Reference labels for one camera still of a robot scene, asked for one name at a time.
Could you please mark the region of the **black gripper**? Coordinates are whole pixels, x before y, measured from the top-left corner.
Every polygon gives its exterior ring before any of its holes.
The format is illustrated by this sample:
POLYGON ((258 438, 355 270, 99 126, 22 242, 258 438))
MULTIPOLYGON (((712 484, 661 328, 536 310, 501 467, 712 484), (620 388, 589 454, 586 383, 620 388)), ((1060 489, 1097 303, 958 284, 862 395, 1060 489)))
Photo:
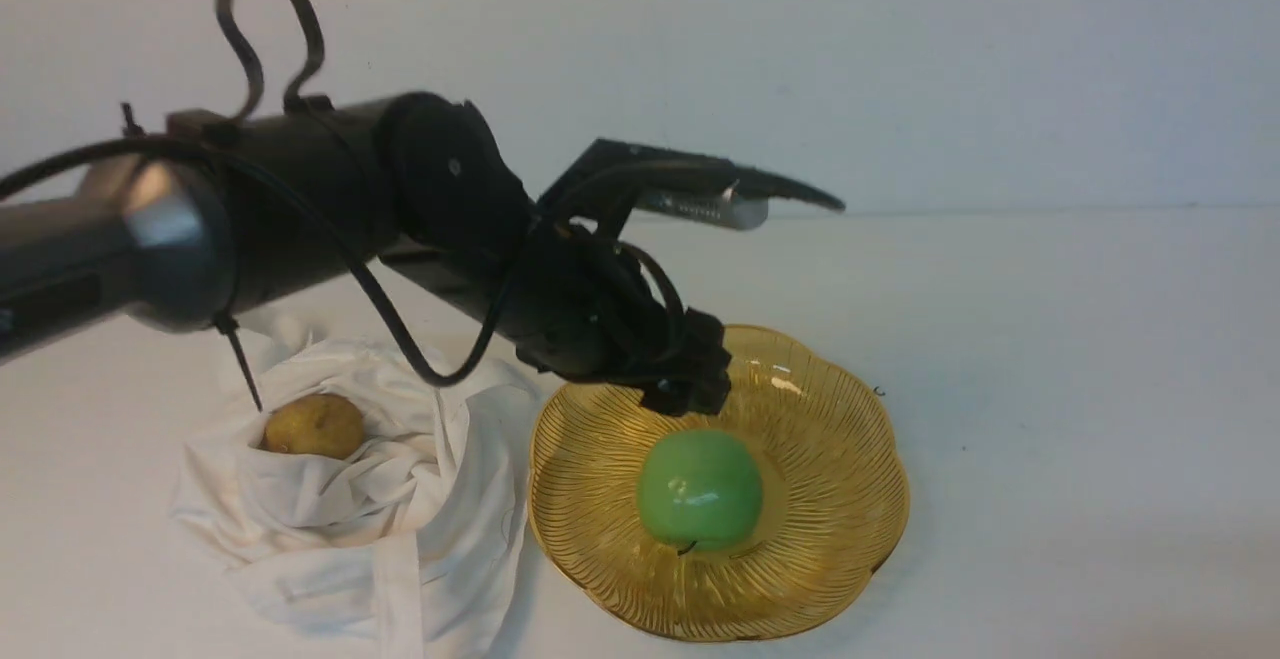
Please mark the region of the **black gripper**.
POLYGON ((724 326, 650 253, 548 223, 515 244, 515 348, 570 384, 632 386, 660 416, 717 416, 732 386, 724 326))

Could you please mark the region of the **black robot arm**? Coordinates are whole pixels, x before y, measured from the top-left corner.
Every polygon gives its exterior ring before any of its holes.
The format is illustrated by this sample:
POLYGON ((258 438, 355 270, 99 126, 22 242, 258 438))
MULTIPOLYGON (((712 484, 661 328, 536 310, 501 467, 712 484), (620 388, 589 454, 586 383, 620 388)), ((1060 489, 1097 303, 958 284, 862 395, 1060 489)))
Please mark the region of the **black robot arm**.
POLYGON ((408 93, 69 150, 3 180, 3 360, 131 314, 169 334, 347 273, 419 377, 454 386, 493 337, 571 384, 632 386, 645 409, 716 415, 724 326, 620 241, 667 177, 731 163, 600 139, 539 198, 471 102, 408 93))

